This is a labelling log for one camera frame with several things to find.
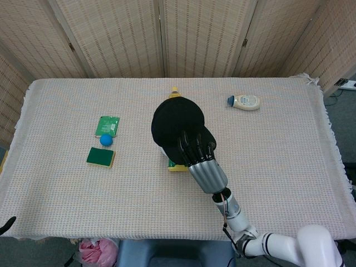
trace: white bottle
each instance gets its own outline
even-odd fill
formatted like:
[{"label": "white bottle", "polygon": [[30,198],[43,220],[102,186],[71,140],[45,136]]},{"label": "white bottle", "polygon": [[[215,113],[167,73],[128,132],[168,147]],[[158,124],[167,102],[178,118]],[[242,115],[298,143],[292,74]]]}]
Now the white bottle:
[{"label": "white bottle", "polygon": [[257,110],[260,108],[261,99],[254,95],[238,95],[228,98],[230,107],[237,107],[242,110]]}]

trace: woven screen panel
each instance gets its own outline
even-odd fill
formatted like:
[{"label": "woven screen panel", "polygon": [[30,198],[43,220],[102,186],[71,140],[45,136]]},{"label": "woven screen panel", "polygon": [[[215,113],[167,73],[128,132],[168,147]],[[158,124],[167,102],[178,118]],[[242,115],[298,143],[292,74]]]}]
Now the woven screen panel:
[{"label": "woven screen panel", "polygon": [[231,76],[254,1],[162,2],[168,77]]},{"label": "woven screen panel", "polygon": [[0,0],[0,40],[35,78],[84,77],[38,0]]},{"label": "woven screen panel", "polygon": [[163,77],[153,0],[57,0],[96,77]]},{"label": "woven screen panel", "polygon": [[0,144],[10,146],[29,82],[0,55]]},{"label": "woven screen panel", "polygon": [[286,60],[281,76],[306,72],[320,77],[324,92],[356,65],[356,5],[329,0]]},{"label": "woven screen panel", "polygon": [[274,77],[320,5],[320,0],[259,1],[236,77]]}]

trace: yellow bottle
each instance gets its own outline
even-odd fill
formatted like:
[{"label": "yellow bottle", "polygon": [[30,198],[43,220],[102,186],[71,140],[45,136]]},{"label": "yellow bottle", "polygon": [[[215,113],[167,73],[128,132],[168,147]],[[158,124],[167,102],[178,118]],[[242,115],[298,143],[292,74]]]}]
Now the yellow bottle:
[{"label": "yellow bottle", "polygon": [[[180,93],[178,93],[178,88],[174,86],[172,88],[172,92],[168,98],[173,98],[173,97],[177,97],[177,96],[182,96],[182,95]],[[187,171],[188,167],[186,167],[184,165],[176,165],[171,160],[169,160],[168,161],[168,170],[169,171]]]},{"label": "yellow bottle", "polygon": [[182,96],[182,95],[180,93],[178,93],[178,88],[174,86],[172,88],[172,92],[168,98],[173,98],[173,97],[177,97],[177,96]]}]

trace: black cap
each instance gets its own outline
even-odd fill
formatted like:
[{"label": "black cap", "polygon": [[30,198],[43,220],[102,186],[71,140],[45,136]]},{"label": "black cap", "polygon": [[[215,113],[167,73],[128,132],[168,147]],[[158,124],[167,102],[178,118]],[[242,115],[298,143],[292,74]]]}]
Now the black cap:
[{"label": "black cap", "polygon": [[195,146],[195,139],[201,135],[201,146],[207,147],[216,141],[204,126],[204,114],[196,103],[184,97],[173,97],[164,101],[155,111],[151,125],[154,141],[163,148],[167,156],[175,164],[183,165],[177,146],[182,132],[187,133],[189,143]]}]

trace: green sponge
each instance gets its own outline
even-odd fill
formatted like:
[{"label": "green sponge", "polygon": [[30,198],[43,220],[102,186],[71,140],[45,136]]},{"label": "green sponge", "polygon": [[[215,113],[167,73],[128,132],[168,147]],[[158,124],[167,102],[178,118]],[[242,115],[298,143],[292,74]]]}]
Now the green sponge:
[{"label": "green sponge", "polygon": [[116,153],[112,150],[96,149],[95,147],[92,147],[90,149],[87,162],[89,164],[111,168],[115,154]]}]

